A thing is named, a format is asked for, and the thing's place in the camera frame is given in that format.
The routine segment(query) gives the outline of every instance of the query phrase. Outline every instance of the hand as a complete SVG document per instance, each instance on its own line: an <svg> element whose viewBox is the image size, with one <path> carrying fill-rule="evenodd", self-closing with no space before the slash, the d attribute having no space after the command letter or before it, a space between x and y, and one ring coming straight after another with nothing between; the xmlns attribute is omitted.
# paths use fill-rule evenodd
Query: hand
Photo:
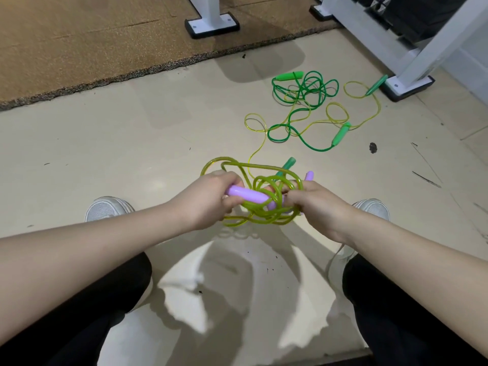
<svg viewBox="0 0 488 366"><path fill-rule="evenodd" d="M174 205L182 220L189 224L188 230L202 230L222 221L226 213L244 202L240 196L224 194L231 185L244 187L237 173L214 171L200 176L169 203Z"/></svg>
<svg viewBox="0 0 488 366"><path fill-rule="evenodd" d="M358 209L325 187L315 181L303 181L303 190L287 192L284 205L299 206L317 231L331 240L350 245L347 230Z"/></svg>

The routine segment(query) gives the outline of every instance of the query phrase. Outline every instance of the black pants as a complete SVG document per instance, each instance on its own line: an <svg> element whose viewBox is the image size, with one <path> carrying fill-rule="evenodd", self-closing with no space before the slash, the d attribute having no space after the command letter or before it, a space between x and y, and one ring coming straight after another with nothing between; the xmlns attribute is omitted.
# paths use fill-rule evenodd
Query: black pants
<svg viewBox="0 0 488 366"><path fill-rule="evenodd" d="M378 365L488 364L478 351L359 254L345 267L343 289Z"/></svg>
<svg viewBox="0 0 488 366"><path fill-rule="evenodd" d="M117 267L0 347L0 364L96 365L108 330L135 306L151 273L145 253Z"/></svg>

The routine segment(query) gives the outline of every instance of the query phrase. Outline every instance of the forearm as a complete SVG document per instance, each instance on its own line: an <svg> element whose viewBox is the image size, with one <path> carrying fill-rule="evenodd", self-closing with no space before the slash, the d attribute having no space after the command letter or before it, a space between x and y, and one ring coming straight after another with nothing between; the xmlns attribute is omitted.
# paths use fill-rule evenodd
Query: forearm
<svg viewBox="0 0 488 366"><path fill-rule="evenodd" d="M0 239L0 344L128 259L186 232L170 204Z"/></svg>
<svg viewBox="0 0 488 366"><path fill-rule="evenodd" d="M348 239L407 294L488 356L486 261L359 211L351 219Z"/></svg>

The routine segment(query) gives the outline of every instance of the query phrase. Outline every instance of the mat edge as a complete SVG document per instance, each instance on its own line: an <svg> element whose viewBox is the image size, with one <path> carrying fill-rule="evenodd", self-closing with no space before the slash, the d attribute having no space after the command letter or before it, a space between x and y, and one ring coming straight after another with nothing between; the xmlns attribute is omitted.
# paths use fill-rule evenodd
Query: mat edge
<svg viewBox="0 0 488 366"><path fill-rule="evenodd" d="M185 57L185 58L180 59L180 60L169 61L167 63L153 65L149 68L138 69L136 71L132 71L129 73L120 74L120 75L117 75L115 77L110 77L110 78L106 78L106 79L99 79L99 80L96 80L96 81L93 81L90 83L81 83L81 84L76 85L76 86L64 87L64 88L56 89L53 91L47 91L47 92L42 93L42 94L32 95L29 97L21 97L21 98L15 98L12 100L8 100L8 101L0 101L0 112L10 110L10 109L14 109L14 108L18 108L18 107L21 107L24 105L34 104L34 103L41 102L41 101L50 101L50 100L53 100L53 99L58 98L60 96L71 95L71 94L75 94L78 92L91 90L91 89L94 89L96 87L103 87L103 86L106 86L106 85L109 85L109 84L115 83L115 82L124 82L124 81L127 81L129 79L143 77L143 76L148 75L148 74L156 74L156 73L161 73L164 71L171 71L171 70L179 68L179 67L186 67L188 65L197 64L197 63L200 63L201 61L205 61L205 60L209 60L209 59L215 59L215 58L218 58L221 56L236 54L236 53L240 53L242 51L257 49L260 47L273 45L273 44L276 44L278 42L291 41L291 40L294 40L296 38L314 35L316 33L326 32L326 31L330 31L330 30L338 29L338 28L343 28L343 27L341 24L337 23L336 25L327 25L327 26L323 26L323 27L311 28L311 29L304 30L301 32L291 33L291 34L288 34L288 35L285 35L282 37L276 37L276 38L272 38L272 39L265 40L265 41L254 42L254 43L245 44L245 45L241 45L241 46L237 46L237 47L233 47L233 48L229 48L229 49L214 50L214 51L211 51L209 53L197 54L197 55L193 55L191 57Z"/></svg>

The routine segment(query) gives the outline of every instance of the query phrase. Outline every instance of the glossy floor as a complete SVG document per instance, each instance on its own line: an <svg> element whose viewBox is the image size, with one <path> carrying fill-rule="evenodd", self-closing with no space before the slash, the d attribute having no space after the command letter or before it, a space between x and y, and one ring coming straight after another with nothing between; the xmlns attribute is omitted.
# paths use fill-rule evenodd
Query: glossy floor
<svg viewBox="0 0 488 366"><path fill-rule="evenodd" d="M271 97L271 78L292 70L369 85L383 73L346 31L334 30L0 113L0 235L80 222L102 195L136 209L163 203L210 159L247 161L263 134L243 118L258 112L281 122L287 109ZM394 223L488 259L486 166L429 102L377 95L381 114L332 151L267 142L254 161L282 165L293 156L295 172L315 171L348 202L377 197ZM336 99L352 123L375 110L369 99ZM335 133L322 124L305 138L325 147ZM156 246L148 255L165 291L111 330L99 364L254 366L361 349L350 303L324 279L338 248L304 217L283 228L215 225Z"/></svg>

